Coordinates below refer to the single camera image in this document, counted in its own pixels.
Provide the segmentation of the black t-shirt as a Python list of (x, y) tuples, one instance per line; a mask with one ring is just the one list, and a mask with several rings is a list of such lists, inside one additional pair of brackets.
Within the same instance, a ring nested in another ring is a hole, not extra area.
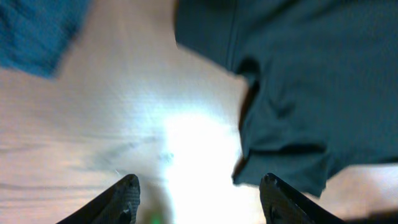
[(396, 0), (179, 1), (175, 40), (249, 84), (235, 184), (397, 161)]

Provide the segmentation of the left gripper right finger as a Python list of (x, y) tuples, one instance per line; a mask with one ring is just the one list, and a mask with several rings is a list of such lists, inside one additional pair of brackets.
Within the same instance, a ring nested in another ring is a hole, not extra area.
[(267, 224), (344, 224), (272, 173), (261, 179), (259, 190)]

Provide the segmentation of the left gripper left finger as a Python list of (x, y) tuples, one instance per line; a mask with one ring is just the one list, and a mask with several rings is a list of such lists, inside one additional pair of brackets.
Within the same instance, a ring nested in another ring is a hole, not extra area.
[(135, 224), (140, 194), (138, 177), (128, 174), (58, 224)]

